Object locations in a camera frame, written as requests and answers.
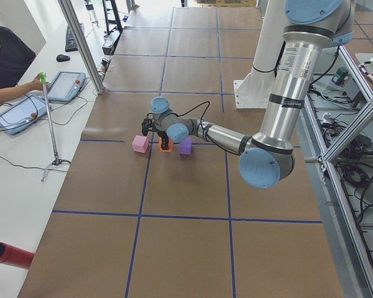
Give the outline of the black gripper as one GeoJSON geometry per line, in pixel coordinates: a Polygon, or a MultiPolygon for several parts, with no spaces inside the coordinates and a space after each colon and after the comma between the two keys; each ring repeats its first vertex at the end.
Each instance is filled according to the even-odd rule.
{"type": "Polygon", "coordinates": [[[168,150],[168,140],[169,140],[169,138],[168,138],[166,132],[157,131],[156,134],[160,138],[160,149],[161,150],[168,150]]]}

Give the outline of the person's hand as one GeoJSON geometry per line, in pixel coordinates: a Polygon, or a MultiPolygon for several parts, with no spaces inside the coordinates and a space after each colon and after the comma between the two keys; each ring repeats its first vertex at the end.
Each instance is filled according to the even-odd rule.
{"type": "Polygon", "coordinates": [[[42,91],[44,84],[40,78],[36,76],[31,82],[27,83],[29,92],[31,91],[42,91]]]}

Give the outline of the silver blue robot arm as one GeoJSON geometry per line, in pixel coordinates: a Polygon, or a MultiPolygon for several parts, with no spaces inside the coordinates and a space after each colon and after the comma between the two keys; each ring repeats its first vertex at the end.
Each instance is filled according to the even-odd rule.
{"type": "Polygon", "coordinates": [[[316,61],[322,49],[350,41],[354,11],[354,1],[286,1],[282,11],[287,20],[282,30],[285,45],[257,133],[243,135],[202,118],[183,118],[170,109],[166,98],[156,97],[142,123],[143,135],[156,132],[164,144],[195,135],[239,155],[239,172],[247,184],[276,185],[295,166],[290,140],[316,61]]]}

